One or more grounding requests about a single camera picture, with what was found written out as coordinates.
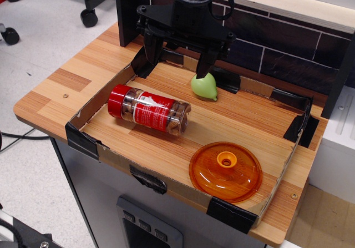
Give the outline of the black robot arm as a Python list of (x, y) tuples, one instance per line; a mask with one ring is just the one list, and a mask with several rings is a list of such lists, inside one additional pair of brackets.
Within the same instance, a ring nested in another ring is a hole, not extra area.
[(212, 12), (213, 0), (174, 0), (168, 5), (148, 5), (137, 8), (137, 29), (144, 37), (148, 62), (156, 64), (163, 43), (188, 47), (200, 54), (196, 77), (204, 78), (215, 62), (228, 56), (235, 34), (219, 24), (230, 18)]

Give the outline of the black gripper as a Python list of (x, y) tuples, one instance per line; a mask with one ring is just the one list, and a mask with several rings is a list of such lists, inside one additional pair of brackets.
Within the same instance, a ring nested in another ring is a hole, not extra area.
[(236, 35), (213, 18), (207, 6), (174, 1), (167, 5), (140, 5), (137, 30), (144, 36), (145, 55), (157, 64), (163, 43), (200, 53), (196, 78), (206, 77), (219, 58), (226, 57)]

